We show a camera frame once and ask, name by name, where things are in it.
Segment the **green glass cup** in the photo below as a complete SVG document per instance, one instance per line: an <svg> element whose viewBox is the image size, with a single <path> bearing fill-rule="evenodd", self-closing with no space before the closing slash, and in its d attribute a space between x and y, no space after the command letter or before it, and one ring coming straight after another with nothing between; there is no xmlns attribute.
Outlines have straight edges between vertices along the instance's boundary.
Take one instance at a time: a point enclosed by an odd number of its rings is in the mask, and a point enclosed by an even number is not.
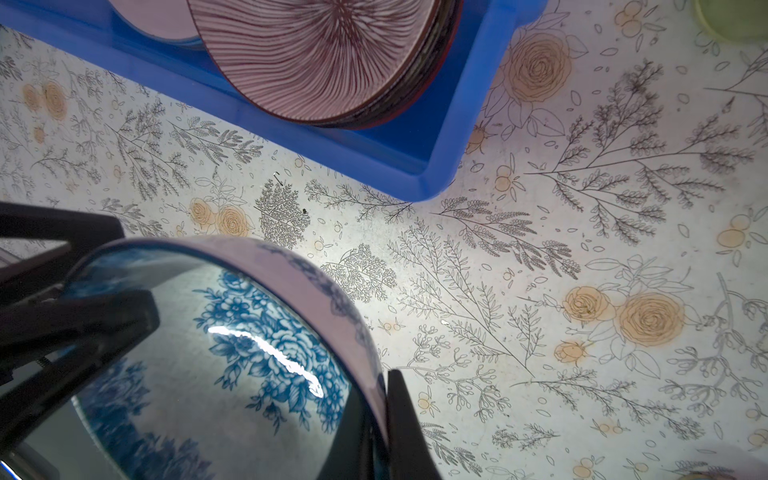
<svg viewBox="0 0 768 480"><path fill-rule="evenodd" d="M693 9L704 30L718 40L767 41L767 0L696 0Z"/></svg>

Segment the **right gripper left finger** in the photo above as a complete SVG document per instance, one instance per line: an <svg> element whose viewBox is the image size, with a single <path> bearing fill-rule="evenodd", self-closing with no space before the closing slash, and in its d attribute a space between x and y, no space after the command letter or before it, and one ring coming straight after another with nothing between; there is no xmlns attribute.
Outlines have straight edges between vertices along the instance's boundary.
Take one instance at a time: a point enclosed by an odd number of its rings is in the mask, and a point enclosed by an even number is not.
<svg viewBox="0 0 768 480"><path fill-rule="evenodd" d="M15 449L71 397L154 333L160 317L146 290L86 298L53 289L97 248L124 239L111 216L4 202L1 235L58 240L51 251L1 270L1 381L42 361L1 396L1 447Z"/></svg>

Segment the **purple striped bowl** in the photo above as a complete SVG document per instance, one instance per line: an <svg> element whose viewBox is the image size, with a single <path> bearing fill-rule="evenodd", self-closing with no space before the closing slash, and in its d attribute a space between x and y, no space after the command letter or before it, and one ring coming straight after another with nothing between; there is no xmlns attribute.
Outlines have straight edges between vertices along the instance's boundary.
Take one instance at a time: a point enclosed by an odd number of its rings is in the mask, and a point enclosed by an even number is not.
<svg viewBox="0 0 768 480"><path fill-rule="evenodd" d="M387 97L451 17L451 1L192 1L212 60L261 110L341 126Z"/></svg>

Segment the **blue white bottom bowl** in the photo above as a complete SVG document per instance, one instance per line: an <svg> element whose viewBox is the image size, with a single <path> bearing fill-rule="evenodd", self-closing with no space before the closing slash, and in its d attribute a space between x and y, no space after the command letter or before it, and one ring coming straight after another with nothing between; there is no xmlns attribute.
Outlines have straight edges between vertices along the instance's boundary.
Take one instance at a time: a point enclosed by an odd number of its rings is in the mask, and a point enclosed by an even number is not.
<svg viewBox="0 0 768 480"><path fill-rule="evenodd" d="M322 269L251 238L130 238L58 296L138 290L158 329L66 402L122 478L388 477L376 347Z"/></svg>

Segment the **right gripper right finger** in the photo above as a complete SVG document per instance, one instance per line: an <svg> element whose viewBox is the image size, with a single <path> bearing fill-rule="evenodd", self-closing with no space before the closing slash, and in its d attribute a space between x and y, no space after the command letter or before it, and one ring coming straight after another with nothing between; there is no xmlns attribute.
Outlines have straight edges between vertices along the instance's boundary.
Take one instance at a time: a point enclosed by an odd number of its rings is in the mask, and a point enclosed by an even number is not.
<svg viewBox="0 0 768 480"><path fill-rule="evenodd" d="M386 406L390 478L441 480L422 433L405 379L399 370L388 372Z"/></svg>

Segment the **black white leaf bowl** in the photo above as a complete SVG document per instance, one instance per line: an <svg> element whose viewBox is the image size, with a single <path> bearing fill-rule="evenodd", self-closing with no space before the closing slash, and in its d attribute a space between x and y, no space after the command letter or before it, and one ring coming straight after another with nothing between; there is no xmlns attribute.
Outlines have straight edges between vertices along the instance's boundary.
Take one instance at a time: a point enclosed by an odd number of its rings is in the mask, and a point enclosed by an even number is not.
<svg viewBox="0 0 768 480"><path fill-rule="evenodd" d="M458 29L463 1L437 1L436 11L419 48L394 83L358 111L321 128L360 130L386 123L407 110L424 93L445 61Z"/></svg>

